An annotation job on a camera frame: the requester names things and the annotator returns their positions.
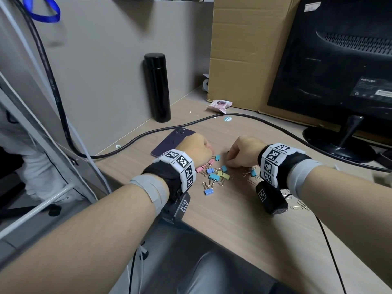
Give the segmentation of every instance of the blue ribbon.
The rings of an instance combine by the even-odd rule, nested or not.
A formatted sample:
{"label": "blue ribbon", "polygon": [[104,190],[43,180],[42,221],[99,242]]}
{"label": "blue ribbon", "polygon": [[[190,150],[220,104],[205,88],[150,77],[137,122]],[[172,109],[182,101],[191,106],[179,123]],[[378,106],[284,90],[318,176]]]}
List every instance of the blue ribbon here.
{"label": "blue ribbon", "polygon": [[29,12],[32,19],[36,21],[40,21],[41,23],[57,23],[60,21],[60,7],[54,0],[45,0],[46,3],[56,12],[55,15],[46,16],[46,15],[39,15],[32,12],[32,5],[34,0],[23,0],[23,5],[26,10]]}

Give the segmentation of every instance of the white wall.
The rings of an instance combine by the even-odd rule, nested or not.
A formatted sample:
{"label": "white wall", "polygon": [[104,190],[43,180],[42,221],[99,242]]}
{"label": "white wall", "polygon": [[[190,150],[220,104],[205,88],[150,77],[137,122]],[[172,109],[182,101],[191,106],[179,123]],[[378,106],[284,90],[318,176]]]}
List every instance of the white wall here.
{"label": "white wall", "polygon": [[[36,26],[67,116],[91,154],[100,152],[150,118],[141,68],[144,54],[166,54],[171,103],[199,85],[202,74],[208,73],[212,3],[56,2],[61,8],[60,23],[37,22]],[[43,0],[35,0],[34,11],[48,13]],[[19,13],[13,12],[28,33]],[[42,84],[31,71],[31,64],[3,13],[0,24],[0,70],[54,138],[67,147],[60,123],[50,111],[49,97],[44,96]]]}

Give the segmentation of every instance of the wooden desk surface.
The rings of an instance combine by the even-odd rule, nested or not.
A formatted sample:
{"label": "wooden desk surface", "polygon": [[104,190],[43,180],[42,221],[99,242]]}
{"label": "wooden desk surface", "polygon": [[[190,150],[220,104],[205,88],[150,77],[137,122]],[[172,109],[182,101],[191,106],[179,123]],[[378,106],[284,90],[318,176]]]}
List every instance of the wooden desk surface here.
{"label": "wooden desk surface", "polygon": [[[149,120],[115,144],[124,145],[137,135],[149,130],[188,123],[213,114],[206,110],[208,103],[201,90],[172,105],[172,119],[168,123]],[[230,108],[230,112],[256,115],[273,121],[292,133],[302,136],[303,126],[263,116],[254,112]],[[370,170],[333,160],[293,140],[284,133],[258,121],[233,116],[212,118],[188,127],[207,137],[215,153],[225,153],[240,135],[252,134],[267,143],[282,142],[306,150],[312,158],[326,165],[338,165],[341,171],[373,181]],[[126,184],[130,178],[151,163],[150,152],[169,134],[154,133],[141,138],[129,148],[97,163],[98,167]],[[115,149],[115,145],[102,153]],[[274,278],[286,283],[299,293],[343,293],[336,269],[314,214],[307,210],[292,210],[269,217],[255,192],[255,187],[242,177],[242,170],[229,169],[234,179],[224,186],[214,185],[214,194],[206,197],[201,174],[190,189],[191,202],[183,221],[222,247],[237,254]],[[288,200],[298,205],[297,200]],[[333,233],[326,233],[349,294],[392,293],[365,264],[363,264]]]}

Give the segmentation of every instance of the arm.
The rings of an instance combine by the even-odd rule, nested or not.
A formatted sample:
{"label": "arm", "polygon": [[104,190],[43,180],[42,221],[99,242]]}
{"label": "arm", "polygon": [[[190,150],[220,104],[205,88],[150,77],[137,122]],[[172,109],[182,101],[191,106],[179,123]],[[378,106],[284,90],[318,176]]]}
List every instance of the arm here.
{"label": "arm", "polygon": [[[212,155],[199,134],[177,149],[195,165]],[[156,176],[169,189],[165,181]],[[136,185],[125,185],[43,237],[0,273],[3,293],[108,293],[155,218],[155,206]]]}
{"label": "arm", "polygon": [[[227,165],[257,165],[257,157],[266,146],[257,138],[241,136],[228,153]],[[357,257],[392,287],[390,188],[318,166],[306,176],[298,196]]]}

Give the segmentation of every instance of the purple smartphone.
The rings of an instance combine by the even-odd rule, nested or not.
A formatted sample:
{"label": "purple smartphone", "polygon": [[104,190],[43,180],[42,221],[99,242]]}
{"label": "purple smartphone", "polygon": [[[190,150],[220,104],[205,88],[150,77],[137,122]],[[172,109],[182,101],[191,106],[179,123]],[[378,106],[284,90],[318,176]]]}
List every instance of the purple smartphone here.
{"label": "purple smartphone", "polygon": [[184,140],[185,137],[192,135],[194,131],[188,130],[182,127],[174,129],[156,148],[153,149],[151,155],[158,157],[168,150],[172,150],[177,147]]}

